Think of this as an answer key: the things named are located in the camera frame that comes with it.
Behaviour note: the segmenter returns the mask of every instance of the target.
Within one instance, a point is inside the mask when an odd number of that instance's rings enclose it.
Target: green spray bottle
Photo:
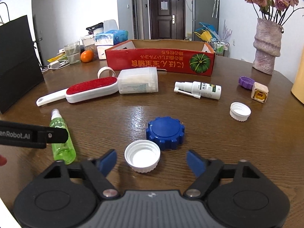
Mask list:
[[[53,128],[65,128],[69,134],[69,138],[66,143],[53,143],[52,150],[55,160],[64,160],[65,164],[72,163],[76,158],[76,151],[74,149],[69,130],[65,120],[59,113],[59,110],[55,109],[52,111],[50,127]]]

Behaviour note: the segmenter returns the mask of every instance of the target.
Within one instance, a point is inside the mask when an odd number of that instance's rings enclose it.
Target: wooden table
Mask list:
[[[79,160],[97,158],[116,149],[117,164],[108,179],[120,191],[126,189],[179,189],[194,181],[185,157],[194,149],[205,158],[225,163],[247,159],[269,177],[291,201],[286,228],[303,228],[304,211],[304,106],[291,94],[292,83],[282,74],[263,74],[251,64],[217,57],[212,77],[159,71],[159,92],[120,95],[116,93],[78,104],[60,100],[43,107],[36,100],[73,84],[92,80],[105,61],[80,63],[44,74],[39,84],[4,115],[2,120],[49,125],[51,111],[60,110],[68,124]],[[250,91],[238,86],[239,76],[248,76],[269,87],[269,98],[261,104]],[[195,99],[174,93],[176,81],[202,81],[222,86],[220,100]],[[229,115],[230,104],[247,104],[251,116],[237,122]],[[134,172],[124,161],[124,149],[132,141],[145,139],[145,129],[157,116],[178,118],[185,125],[184,144],[161,153],[150,173]],[[17,194],[53,160],[51,146],[45,150],[0,146],[8,163],[0,168],[0,196],[12,208]]]

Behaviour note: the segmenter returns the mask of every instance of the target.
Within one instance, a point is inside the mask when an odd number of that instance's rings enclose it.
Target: power adapter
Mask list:
[[[49,68],[50,68],[50,69],[57,69],[57,68],[60,68],[60,62],[59,62],[59,61],[54,61],[54,62],[50,63]]]

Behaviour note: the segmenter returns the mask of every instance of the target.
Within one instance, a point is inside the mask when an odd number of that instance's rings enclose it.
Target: purple bottle cap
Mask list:
[[[255,80],[248,78],[246,76],[241,76],[239,78],[239,85],[246,89],[252,90],[254,83],[255,83]]]

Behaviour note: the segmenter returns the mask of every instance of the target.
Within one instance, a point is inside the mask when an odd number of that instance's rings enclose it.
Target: brown door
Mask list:
[[[151,39],[185,39],[184,0],[149,0]]]

